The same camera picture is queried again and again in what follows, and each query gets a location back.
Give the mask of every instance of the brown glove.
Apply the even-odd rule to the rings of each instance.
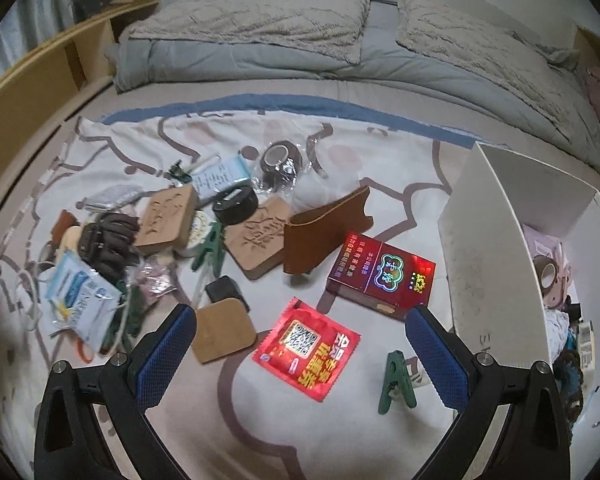
[[[124,278],[138,230],[137,218],[105,213],[100,220],[83,228],[78,255],[108,282],[116,284]]]

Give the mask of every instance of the roll of tape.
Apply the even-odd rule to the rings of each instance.
[[[183,248],[174,248],[174,251],[183,258],[190,258],[196,252],[196,247],[205,241],[206,236],[211,231],[213,222],[209,215],[203,211],[196,211],[191,223],[191,229],[189,231],[189,239],[187,245]]]
[[[558,263],[553,258],[544,256],[544,254],[534,256],[533,262],[540,291],[542,292],[542,296],[545,297],[558,279]]]
[[[280,140],[269,146],[260,158],[260,169],[267,187],[275,191],[293,181],[302,170],[302,155],[289,140]]]
[[[212,210],[222,225],[244,222],[256,212],[258,197],[251,186],[240,186],[216,197]]]

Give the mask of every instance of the cigarette pack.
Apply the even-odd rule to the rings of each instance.
[[[347,235],[327,290],[395,319],[428,304],[436,264],[357,233]]]

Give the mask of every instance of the white box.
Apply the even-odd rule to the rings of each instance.
[[[593,323],[593,392],[573,428],[570,449],[571,477],[581,479],[600,456],[600,193],[532,158],[476,144],[438,220],[454,326],[471,352],[529,367],[550,359],[542,297],[521,222],[562,240],[582,315]],[[465,478],[483,470],[506,411],[499,407]]]

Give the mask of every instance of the green clothespin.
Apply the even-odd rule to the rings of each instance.
[[[209,231],[205,241],[196,247],[191,270],[198,270],[209,256],[211,257],[211,268],[213,269],[214,276],[219,278],[222,272],[222,264],[224,263],[224,253],[223,226],[220,222],[215,222],[211,226],[211,231]]]
[[[171,167],[169,168],[168,173],[171,175],[172,178],[174,178],[175,180],[177,180],[178,182],[181,182],[183,184],[188,184],[189,182],[192,182],[193,179],[190,176],[189,173],[186,173],[181,167],[180,164],[182,163],[181,160],[179,160],[178,162],[176,162],[175,164],[172,164]]]
[[[398,388],[404,397],[404,402],[410,408],[416,407],[416,395],[413,393],[413,385],[409,378],[407,366],[404,363],[404,355],[399,350],[391,352],[386,357],[386,370],[384,372],[384,383],[378,413],[384,415],[391,406],[391,391]]]

